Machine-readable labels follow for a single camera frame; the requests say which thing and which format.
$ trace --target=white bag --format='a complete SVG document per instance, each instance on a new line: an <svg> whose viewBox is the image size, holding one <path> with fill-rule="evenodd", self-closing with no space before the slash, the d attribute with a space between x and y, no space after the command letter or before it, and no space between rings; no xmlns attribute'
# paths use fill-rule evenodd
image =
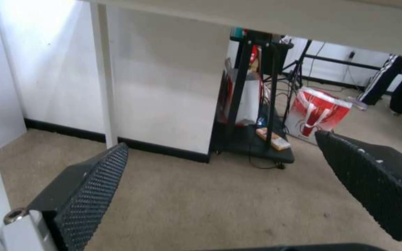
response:
<svg viewBox="0 0 402 251"><path fill-rule="evenodd" d="M226 83L229 91L223 106L223 116L228 118L232 95L235 89L238 70L230 65L230 59L225 62L225 71L227 74ZM255 124L258 119L258 106L260 96L261 79L257 73L250 72L244 82L243 93L241 94L240 105L238 108L236 124Z"/></svg>

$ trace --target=wall socket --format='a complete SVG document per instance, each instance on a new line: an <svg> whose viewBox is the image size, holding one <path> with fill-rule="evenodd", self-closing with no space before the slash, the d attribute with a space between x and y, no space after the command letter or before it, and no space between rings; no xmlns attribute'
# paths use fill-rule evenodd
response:
<svg viewBox="0 0 402 251"><path fill-rule="evenodd" d="M348 55L348 59L353 59L355 57L355 54L355 51L350 52L350 54Z"/></svg>

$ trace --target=black metal frame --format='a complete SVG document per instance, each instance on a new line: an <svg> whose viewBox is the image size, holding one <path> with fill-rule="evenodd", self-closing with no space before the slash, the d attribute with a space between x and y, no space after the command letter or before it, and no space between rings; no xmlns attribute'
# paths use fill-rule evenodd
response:
<svg viewBox="0 0 402 251"><path fill-rule="evenodd" d="M360 68L365 68L365 69L370 69L370 70L381 70L380 67L376 67L376 66L372 66L372 65L349 62L349 61L343 61L343 60L338 60L338 59L329 59L329 58L320 57L320 56L311 55L311 54L306 54L305 58L321 60L321 61L327 61L327 62L340 63L340 64L345 64L345 65L350 65L350 66L360 67Z"/></svg>
<svg viewBox="0 0 402 251"><path fill-rule="evenodd" d="M284 44L275 44L271 43L271 41L259 40L257 37L260 32L248 30L247 35L244 39L239 40L241 43L239 45L239 51L237 52L237 58L239 57L239 62L236 66L238 66L238 73L236 78L236 83L233 89L231 105L228 114L228 122L226 126L225 136L226 136L226 143L229 141L230 136L232 135L233 129L236 125L237 113L238 108L240 105L241 95L243 93L244 82L246 81L247 70L249 68L249 61L251 59L252 53L252 46L253 45L260 45L262 48L271 49L273 50L273 65L272 65L272 81L271 81L271 99L270 99L270 109L269 109L269 118L268 118L268 132L272 132L274 126L274 111L275 111L275 103L276 103L276 90L277 90L277 70L279 67L279 60L280 60L280 53L277 46L287 46L292 47L290 45ZM266 140L265 140L266 148L271 147L271 133L267 133Z"/></svg>
<svg viewBox="0 0 402 251"><path fill-rule="evenodd" d="M275 73L274 79L277 80L276 75L281 73L281 65L283 65L283 62L281 61L284 60L284 56L286 55L285 52L292 48L293 45L273 43L271 34L253 30L248 30L247 35L244 38L231 37L230 40L238 41L240 43L235 63L235 69L238 70L238 72L234 82L230 109L226 116L227 121L223 122L222 120L214 120L209 152L216 152L219 154L222 151L228 151L236 154L247 155L249 157L252 156L269 159L277 164L293 163L295 159L291 148L278 151L271 147L271 133L269 133L268 137L264 140L261 140L255 131L255 125L236 125L239 103L251 59L252 46L258 45L261 47L262 54L266 55L266 60L263 62L266 67L265 70L270 75ZM276 82L273 83L271 89L272 95L269 98L270 100L268 100L268 103L270 104L263 102L263 98L260 99L259 117L265 116L268 119L267 128L269 132L274 132L286 140L286 133L283 130L284 126L275 109ZM225 95L224 92L225 89L220 89L219 97ZM284 168L283 165L277 166L280 169Z"/></svg>

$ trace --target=red and white bag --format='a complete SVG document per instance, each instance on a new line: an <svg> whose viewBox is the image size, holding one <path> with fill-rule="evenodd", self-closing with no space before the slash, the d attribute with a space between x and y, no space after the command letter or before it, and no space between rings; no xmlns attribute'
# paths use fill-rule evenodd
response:
<svg viewBox="0 0 402 251"><path fill-rule="evenodd" d="M288 133L317 145L314 132L330 131L350 111L351 103L328 93L302 87L286 119Z"/></svg>

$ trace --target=floor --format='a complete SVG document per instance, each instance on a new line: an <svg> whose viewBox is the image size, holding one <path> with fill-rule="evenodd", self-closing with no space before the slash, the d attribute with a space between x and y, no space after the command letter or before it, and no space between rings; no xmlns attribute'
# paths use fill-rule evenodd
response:
<svg viewBox="0 0 402 251"><path fill-rule="evenodd" d="M402 152L402 116L390 114L388 101L365 112L353 108L335 132ZM402 243L340 184L316 146L289 141L296 160L286 170L255 169L247 157L228 153L212 155L205 164L131 150L113 202L86 250L365 243L402 251ZM26 206L64 167L104 149L102 143L29 130L0 149L11 207Z"/></svg>

